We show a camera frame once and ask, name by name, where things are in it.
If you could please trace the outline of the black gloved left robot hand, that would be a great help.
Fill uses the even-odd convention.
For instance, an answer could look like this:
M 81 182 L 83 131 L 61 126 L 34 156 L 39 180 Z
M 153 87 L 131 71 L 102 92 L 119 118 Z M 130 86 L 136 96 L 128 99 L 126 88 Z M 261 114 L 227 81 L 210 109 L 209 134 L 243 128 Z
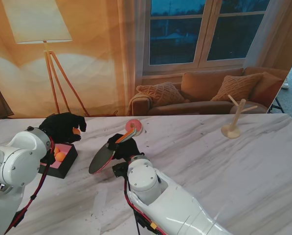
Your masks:
M 62 113 L 47 117 L 39 126 L 55 143 L 73 143 L 81 136 L 73 133 L 73 128 L 85 132 L 87 124 L 83 116 Z

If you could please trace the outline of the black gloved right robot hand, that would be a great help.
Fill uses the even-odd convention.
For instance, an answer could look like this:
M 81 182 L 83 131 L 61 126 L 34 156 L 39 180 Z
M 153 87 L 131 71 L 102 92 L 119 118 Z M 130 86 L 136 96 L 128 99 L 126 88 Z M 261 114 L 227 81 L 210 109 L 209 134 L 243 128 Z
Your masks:
M 133 156 L 142 155 L 134 139 L 129 139 L 121 143 L 115 143 L 122 136 L 122 134 L 115 134 L 114 136 L 109 138 L 107 142 L 107 148 L 113 151 L 113 160 L 124 159 L 125 161 L 129 161 Z

